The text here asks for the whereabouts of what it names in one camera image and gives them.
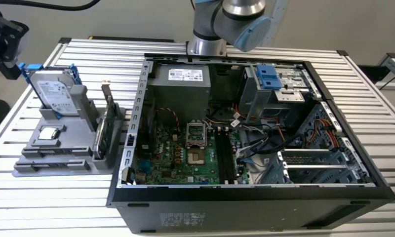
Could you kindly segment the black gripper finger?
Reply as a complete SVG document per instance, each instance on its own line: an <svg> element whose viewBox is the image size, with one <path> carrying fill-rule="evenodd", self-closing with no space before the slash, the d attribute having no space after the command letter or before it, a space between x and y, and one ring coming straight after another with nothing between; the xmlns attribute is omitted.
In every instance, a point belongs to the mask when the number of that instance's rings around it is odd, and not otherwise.
<svg viewBox="0 0 395 237"><path fill-rule="evenodd" d="M28 31L24 23L0 18L0 72L6 79L17 79L21 75L16 61L20 42Z"/></svg>

